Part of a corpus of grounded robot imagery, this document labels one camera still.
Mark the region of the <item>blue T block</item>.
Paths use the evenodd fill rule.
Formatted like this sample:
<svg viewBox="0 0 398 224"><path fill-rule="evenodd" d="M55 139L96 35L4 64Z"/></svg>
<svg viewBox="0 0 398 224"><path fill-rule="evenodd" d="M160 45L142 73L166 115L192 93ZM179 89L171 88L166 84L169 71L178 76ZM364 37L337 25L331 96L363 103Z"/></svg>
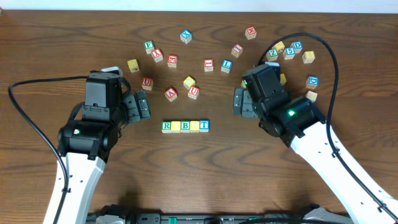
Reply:
<svg viewBox="0 0 398 224"><path fill-rule="evenodd" d="M210 130L210 121L207 119L200 120L200 132L208 132Z"/></svg>

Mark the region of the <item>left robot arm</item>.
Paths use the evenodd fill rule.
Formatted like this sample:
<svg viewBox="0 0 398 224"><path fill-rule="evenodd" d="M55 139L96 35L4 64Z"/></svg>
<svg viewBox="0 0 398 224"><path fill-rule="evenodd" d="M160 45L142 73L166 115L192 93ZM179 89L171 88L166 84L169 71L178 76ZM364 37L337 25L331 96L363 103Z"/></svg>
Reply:
<svg viewBox="0 0 398 224"><path fill-rule="evenodd" d="M131 93L118 67L90 72L85 100L71 111L58 132L61 160L45 223L84 223L96 185L121 130L150 118L146 93Z"/></svg>

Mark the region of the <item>green R block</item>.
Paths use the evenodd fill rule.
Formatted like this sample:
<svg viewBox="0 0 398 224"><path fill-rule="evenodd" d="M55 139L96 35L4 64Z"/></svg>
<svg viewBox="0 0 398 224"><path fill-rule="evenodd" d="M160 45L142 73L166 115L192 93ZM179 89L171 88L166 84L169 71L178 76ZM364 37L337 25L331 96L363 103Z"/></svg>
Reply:
<svg viewBox="0 0 398 224"><path fill-rule="evenodd" d="M171 124L172 124L171 121L163 121L162 127L161 127L162 132L163 133L171 133L172 132Z"/></svg>

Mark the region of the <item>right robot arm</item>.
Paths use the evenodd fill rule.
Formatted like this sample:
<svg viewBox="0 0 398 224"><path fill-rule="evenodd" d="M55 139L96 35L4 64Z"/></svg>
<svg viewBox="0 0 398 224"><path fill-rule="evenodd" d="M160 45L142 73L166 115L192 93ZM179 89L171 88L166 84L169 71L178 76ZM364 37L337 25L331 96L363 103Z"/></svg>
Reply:
<svg viewBox="0 0 398 224"><path fill-rule="evenodd" d="M259 127L313 167L354 223L397 223L397 200L348 152L314 102L291 99L278 63L253 67L242 79Z"/></svg>

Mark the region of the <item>green B block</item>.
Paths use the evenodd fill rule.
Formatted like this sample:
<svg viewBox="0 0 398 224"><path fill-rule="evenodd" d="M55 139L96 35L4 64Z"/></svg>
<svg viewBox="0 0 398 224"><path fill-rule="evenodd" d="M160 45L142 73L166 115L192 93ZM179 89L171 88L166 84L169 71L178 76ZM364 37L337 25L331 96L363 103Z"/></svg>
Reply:
<svg viewBox="0 0 398 224"><path fill-rule="evenodd" d="M181 130L182 133L190 132L190 121L181 121Z"/></svg>

